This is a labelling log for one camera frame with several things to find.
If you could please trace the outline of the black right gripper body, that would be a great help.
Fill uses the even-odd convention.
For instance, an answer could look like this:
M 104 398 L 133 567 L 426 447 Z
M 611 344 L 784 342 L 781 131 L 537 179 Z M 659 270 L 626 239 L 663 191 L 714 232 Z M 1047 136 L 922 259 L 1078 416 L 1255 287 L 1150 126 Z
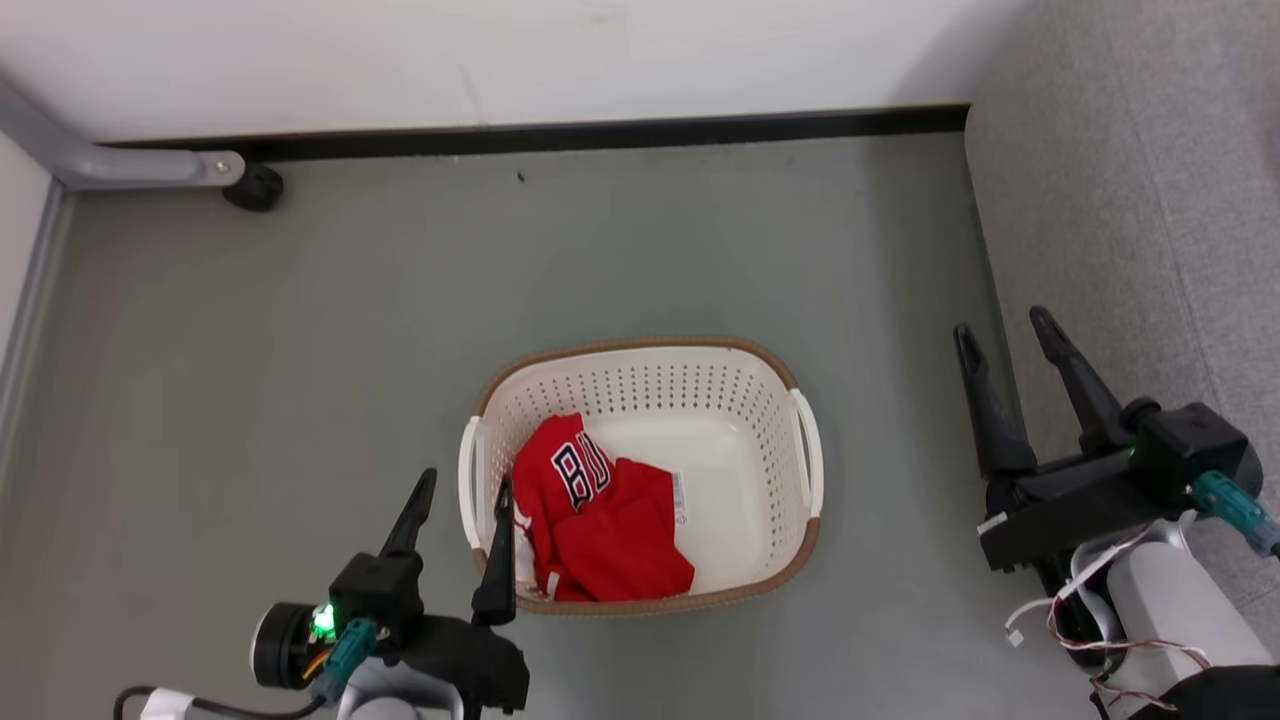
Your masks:
M 993 571 L 1066 561 L 1080 546 L 1197 509 L 1197 478 L 1221 471 L 1258 498 L 1260 456 L 1242 430 L 1201 402 L 1174 410 L 1152 398 L 1124 407 L 1130 448 L 1037 466 L 987 483 L 980 547 Z

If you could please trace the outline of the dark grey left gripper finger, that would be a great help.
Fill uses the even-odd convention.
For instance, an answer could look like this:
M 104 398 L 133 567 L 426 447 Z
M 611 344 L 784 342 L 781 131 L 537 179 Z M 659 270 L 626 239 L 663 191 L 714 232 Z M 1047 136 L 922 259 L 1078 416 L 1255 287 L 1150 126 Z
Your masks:
M 493 516 L 495 530 L 483 579 L 471 600 L 474 626 L 503 626 L 517 614 L 515 501 L 509 475 L 498 486 Z
M 378 557 L 389 560 L 415 560 L 421 562 L 417 551 L 419 533 L 430 518 L 436 488 L 438 470 L 428 468 L 416 480 L 404 506 L 399 511 Z

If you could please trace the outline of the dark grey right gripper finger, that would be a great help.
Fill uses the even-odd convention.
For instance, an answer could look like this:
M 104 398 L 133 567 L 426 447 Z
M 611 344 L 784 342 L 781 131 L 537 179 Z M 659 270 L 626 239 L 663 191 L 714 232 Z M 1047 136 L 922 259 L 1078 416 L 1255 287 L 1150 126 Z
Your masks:
M 954 327 L 954 343 L 980 475 L 989 480 L 1032 474 L 1038 466 L 1036 454 L 1014 433 L 1012 420 L 991 379 L 989 363 L 968 324 Z
M 1123 407 L 1071 342 L 1047 307 L 1033 306 L 1029 319 L 1046 361 L 1055 366 L 1080 427 L 1078 443 L 1085 456 L 1130 448 L 1134 436 L 1120 423 Z

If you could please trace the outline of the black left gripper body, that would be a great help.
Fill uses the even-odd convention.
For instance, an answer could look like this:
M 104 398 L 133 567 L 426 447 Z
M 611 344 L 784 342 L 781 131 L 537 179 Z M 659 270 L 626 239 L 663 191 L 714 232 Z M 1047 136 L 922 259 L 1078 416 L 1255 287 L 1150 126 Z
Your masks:
M 531 674 L 524 652 L 470 618 L 429 615 L 419 577 L 422 561 L 357 553 L 332 583 L 325 605 L 276 603 L 260 620 L 250 651 L 259 685 L 308 691 L 348 621 L 367 618 L 379 643 L 349 679 L 340 715 L 438 710 L 511 715 L 526 708 Z

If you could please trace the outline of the red jersey shirt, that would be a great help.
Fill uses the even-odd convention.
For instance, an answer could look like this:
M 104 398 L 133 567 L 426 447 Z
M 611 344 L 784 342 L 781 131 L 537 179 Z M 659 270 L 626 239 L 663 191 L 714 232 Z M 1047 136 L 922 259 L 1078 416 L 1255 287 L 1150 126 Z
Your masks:
M 554 602 L 641 602 L 686 594 L 695 568 L 676 544 L 675 477 L 612 459 L 582 416 L 545 419 L 511 473 L 517 569 Z

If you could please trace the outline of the white perforated laundry basket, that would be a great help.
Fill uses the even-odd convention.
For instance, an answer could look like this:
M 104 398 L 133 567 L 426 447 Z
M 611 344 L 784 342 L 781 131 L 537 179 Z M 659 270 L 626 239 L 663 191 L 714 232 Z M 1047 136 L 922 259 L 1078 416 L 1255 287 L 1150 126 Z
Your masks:
M 536 427 L 579 413 L 612 457 L 675 474 L 675 543 L 695 569 L 686 594 L 561 602 L 531 584 L 521 610 L 626 618 L 736 603 L 790 582 L 817 544 L 824 459 L 812 406 L 768 348 L 723 336 L 648 336 L 517 359 L 480 393 L 460 442 L 461 527 L 484 570 L 500 478 Z

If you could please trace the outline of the black caster wheel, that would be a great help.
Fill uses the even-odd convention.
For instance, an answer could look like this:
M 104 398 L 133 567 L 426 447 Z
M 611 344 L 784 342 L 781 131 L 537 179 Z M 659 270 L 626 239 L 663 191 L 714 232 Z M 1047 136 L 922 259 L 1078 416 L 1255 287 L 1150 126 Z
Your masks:
M 284 178 L 261 163 L 247 163 L 239 179 L 221 190 L 221 196 L 233 206 L 252 213 L 269 213 L 280 202 L 285 190 Z

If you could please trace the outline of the black baseboard strip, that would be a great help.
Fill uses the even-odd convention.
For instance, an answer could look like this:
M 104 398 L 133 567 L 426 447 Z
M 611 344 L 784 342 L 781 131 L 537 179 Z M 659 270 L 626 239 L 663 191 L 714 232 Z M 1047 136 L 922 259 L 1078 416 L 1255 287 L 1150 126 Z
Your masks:
M 164 138 L 118 149 L 233 151 L 248 161 L 452 158 L 959 133 L 966 102 L 740 117 Z

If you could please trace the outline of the grey metal frame leg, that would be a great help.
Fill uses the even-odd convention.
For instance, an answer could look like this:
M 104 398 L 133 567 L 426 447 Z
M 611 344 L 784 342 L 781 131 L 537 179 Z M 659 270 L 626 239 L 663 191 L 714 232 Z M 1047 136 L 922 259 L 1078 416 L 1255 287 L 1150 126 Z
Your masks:
M 0 132 L 72 190 L 228 187 L 247 168 L 233 151 L 93 143 L 54 120 L 5 79 L 0 79 Z

